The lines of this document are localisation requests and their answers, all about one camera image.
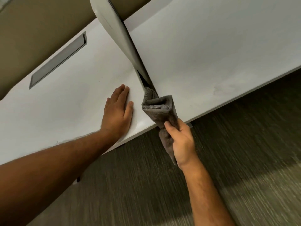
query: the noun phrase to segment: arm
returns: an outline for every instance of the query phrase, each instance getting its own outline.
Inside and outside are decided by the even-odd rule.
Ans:
[[[175,158],[187,182],[194,224],[234,226],[208,172],[197,156],[189,126],[180,119],[178,121],[180,131],[168,121],[165,122],[165,127],[174,139]]]
[[[121,85],[107,99],[98,132],[0,166],[0,225],[26,225],[127,133],[133,102]]]

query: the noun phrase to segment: gray floor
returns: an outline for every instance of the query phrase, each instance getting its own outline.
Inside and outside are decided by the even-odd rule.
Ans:
[[[194,122],[198,154],[238,225],[301,224],[301,72]],[[192,225],[157,130],[101,156],[30,225]]]

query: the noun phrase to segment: hand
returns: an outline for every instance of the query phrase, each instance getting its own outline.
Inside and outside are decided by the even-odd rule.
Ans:
[[[124,109],[129,90],[124,84],[116,88],[104,107],[100,131],[106,132],[114,143],[130,128],[134,103],[130,101]]]
[[[175,159],[177,160],[178,166],[181,170],[195,160],[199,160],[198,155],[195,151],[194,140],[190,132],[190,128],[183,121],[178,119],[180,131],[177,130],[170,122],[164,123],[166,130],[174,140],[173,151]]]

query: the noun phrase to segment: concrete floor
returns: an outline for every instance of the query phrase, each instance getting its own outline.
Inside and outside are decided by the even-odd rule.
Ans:
[[[301,72],[192,122],[237,225],[300,225]],[[192,225],[184,176],[153,129],[101,156],[29,225]]]

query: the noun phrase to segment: microfiber towel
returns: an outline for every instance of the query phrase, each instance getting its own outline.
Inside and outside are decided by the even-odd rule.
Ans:
[[[177,165],[175,154],[173,152],[173,139],[165,129],[164,122],[169,121],[172,126],[179,130],[178,116],[175,111],[175,105],[171,95],[160,97],[157,93],[146,87],[142,110],[159,126],[159,137],[164,149],[171,157],[172,162]]]

